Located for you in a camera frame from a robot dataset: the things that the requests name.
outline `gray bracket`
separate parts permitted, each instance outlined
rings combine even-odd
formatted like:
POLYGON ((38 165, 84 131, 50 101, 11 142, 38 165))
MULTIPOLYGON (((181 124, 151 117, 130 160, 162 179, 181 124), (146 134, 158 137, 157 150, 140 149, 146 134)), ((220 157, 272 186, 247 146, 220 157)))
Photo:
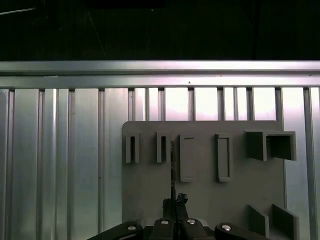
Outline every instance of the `gray bracket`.
POLYGON ((296 133, 294 131, 246 131, 247 156, 266 162, 270 158, 295 161, 296 133))

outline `screw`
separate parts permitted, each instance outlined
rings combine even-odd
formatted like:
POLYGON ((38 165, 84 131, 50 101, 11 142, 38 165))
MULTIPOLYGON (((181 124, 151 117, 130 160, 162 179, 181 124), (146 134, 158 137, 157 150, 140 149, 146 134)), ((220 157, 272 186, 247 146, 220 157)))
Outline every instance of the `screw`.
POLYGON ((135 226, 130 226, 130 227, 128 227, 128 230, 130 230, 130 231, 136 230, 136 227, 135 226))
POLYGON ((193 219, 188 219, 186 222, 191 225, 196 224, 196 221, 193 219))
POLYGON ((228 226, 228 225, 222 225, 222 227, 221 227, 223 230, 225 230, 225 231, 231 231, 231 227, 230 226, 228 226))

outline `metal panel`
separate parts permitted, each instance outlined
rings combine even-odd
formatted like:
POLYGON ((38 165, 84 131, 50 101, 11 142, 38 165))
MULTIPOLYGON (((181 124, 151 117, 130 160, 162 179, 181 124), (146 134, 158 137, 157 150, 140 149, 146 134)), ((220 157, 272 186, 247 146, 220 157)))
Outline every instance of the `metal panel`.
POLYGON ((166 121, 187 121, 189 119, 187 88, 166 88, 164 98, 166 121))
POLYGON ((56 147, 56 235, 57 240, 67 240, 68 235, 68 123, 69 90, 59 89, 57 99, 56 147))
POLYGON ((303 88, 282 89, 283 127, 295 131, 297 161, 285 161, 286 207, 299 216, 300 239, 310 239, 303 88))
POLYGON ((274 87, 253 88, 254 120, 276 120, 276 92, 274 87))
POLYGON ((317 237, 320 236, 320 103, 319 103, 319 88, 310 89, 311 98, 311 113, 312 113, 312 135, 313 135, 313 161, 314 161, 314 183, 315 183, 315 202, 316 208, 315 219, 317 237))
POLYGON ((236 119, 237 120, 248 120, 248 100, 247 100, 247 89, 245 87, 238 87, 235 89, 235 107, 236 107, 236 119))
POLYGON ((42 123, 42 239, 56 237, 57 90, 46 89, 42 123))
POLYGON ((11 239, 37 236, 39 91, 17 89, 14 99, 11 239))
POLYGON ((216 87, 194 89, 195 120, 218 120, 218 91, 216 87))
MULTIPOLYGON (((311 222, 317 222, 317 231, 320 229, 320 221, 316 221, 320 216, 319 72, 320 62, 316 61, 0 62, 0 88, 4 92, 15 89, 17 93, 15 106, 11 104, 13 92, 8 92, 10 97, 6 100, 10 109, 14 108, 14 121, 10 122, 13 114, 8 115, 8 110, 8 116, 0 116, 1 129, 4 119, 9 118, 5 131, 7 143, 0 141, 0 154, 4 144, 8 149, 6 177, 0 173, 1 183, 6 181, 5 190, 0 185, 2 209, 3 194, 6 198, 5 214, 0 216, 5 215, 9 236, 40 240, 41 235, 52 236, 55 231, 56 239, 66 240, 67 236, 78 239, 86 237, 84 231, 91 237, 98 230, 119 224, 122 220, 121 129, 129 119, 129 111, 134 121, 199 121, 217 120, 219 107, 221 120, 277 119, 283 121, 285 130, 296 131, 298 161, 286 162, 286 201, 288 209, 300 217, 301 239, 309 239, 308 203, 311 222), (297 87, 313 88, 304 91, 297 87), (77 89, 76 98, 68 88, 77 89), (42 93, 36 89, 45 89, 43 118, 42 101, 39 102, 42 93), (134 96, 131 105, 128 89, 134 96), (219 105, 217 89, 221 93, 219 105), (305 106, 304 92, 309 99, 305 106), (55 121, 51 115, 54 108, 55 121), (12 129, 13 151, 10 150, 12 129), (82 141, 88 144, 82 147, 82 141), (86 179, 94 183, 89 185, 86 179), (49 198, 55 196, 54 182, 56 200, 49 198), (307 192, 314 193, 309 201, 307 192)), ((1 96, 0 110, 3 109, 1 96)), ((4 159, 0 159, 0 171, 5 169, 4 159)))
POLYGON ((122 125, 128 121, 128 89, 104 95, 104 230, 122 222, 122 125))
POLYGON ((75 90, 72 239, 98 233, 98 89, 75 90))
POLYGON ((159 120, 159 109, 158 109, 158 98, 159 91, 158 88, 148 88, 146 90, 146 102, 147 102, 147 120, 148 121, 158 121, 159 120))
POLYGON ((0 72, 41 75, 57 74, 120 74, 134 73, 140 70, 149 73, 202 71, 300 71, 306 72, 320 69, 319 61, 10 61, 0 62, 0 72))
POLYGON ((9 90, 0 90, 0 240, 5 239, 9 90))

